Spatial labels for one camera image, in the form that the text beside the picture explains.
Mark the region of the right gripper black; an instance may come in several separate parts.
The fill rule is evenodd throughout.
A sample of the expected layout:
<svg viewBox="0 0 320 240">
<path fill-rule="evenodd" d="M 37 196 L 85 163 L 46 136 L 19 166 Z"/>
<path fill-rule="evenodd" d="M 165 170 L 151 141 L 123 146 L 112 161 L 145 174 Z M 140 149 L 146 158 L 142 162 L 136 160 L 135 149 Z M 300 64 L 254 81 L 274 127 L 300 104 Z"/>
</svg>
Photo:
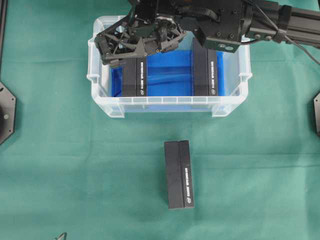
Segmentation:
<svg viewBox="0 0 320 240">
<path fill-rule="evenodd" d="M 126 59 L 145 58 L 179 47 L 187 32 L 175 19 L 170 0 L 132 0 L 131 9 L 94 39 L 103 65 L 119 68 Z"/>
</svg>

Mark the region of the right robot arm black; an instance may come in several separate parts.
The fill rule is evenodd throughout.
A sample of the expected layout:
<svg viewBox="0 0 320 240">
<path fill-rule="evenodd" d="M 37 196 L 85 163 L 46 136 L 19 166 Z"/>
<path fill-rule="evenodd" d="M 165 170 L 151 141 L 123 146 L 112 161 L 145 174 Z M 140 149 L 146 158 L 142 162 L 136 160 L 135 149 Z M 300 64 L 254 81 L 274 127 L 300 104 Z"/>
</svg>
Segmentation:
<svg viewBox="0 0 320 240">
<path fill-rule="evenodd" d="M 234 53 L 261 41 L 304 50 L 320 46 L 320 14 L 268 0 L 132 0 L 127 16 L 98 33 L 95 46 L 104 65 L 178 48 L 187 33 L 199 44 Z"/>
</svg>

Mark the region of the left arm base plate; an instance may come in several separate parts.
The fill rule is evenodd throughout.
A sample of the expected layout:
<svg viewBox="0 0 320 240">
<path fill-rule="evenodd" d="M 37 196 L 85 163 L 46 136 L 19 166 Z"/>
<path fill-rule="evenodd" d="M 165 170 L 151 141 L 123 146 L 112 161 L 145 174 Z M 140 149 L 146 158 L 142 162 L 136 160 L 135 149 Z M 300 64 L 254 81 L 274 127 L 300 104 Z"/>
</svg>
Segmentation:
<svg viewBox="0 0 320 240">
<path fill-rule="evenodd" d="M 0 144 L 15 131 L 16 97 L 0 83 Z"/>
</svg>

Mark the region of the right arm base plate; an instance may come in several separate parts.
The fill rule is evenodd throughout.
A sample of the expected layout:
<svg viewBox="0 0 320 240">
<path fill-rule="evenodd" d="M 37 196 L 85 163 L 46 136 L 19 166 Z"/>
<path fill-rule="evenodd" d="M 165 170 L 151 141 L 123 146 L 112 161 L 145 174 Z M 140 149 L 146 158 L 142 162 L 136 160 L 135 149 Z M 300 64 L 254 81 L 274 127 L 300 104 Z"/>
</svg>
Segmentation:
<svg viewBox="0 0 320 240">
<path fill-rule="evenodd" d="M 320 137 L 320 93 L 315 94 L 307 103 L 309 129 Z"/>
</svg>

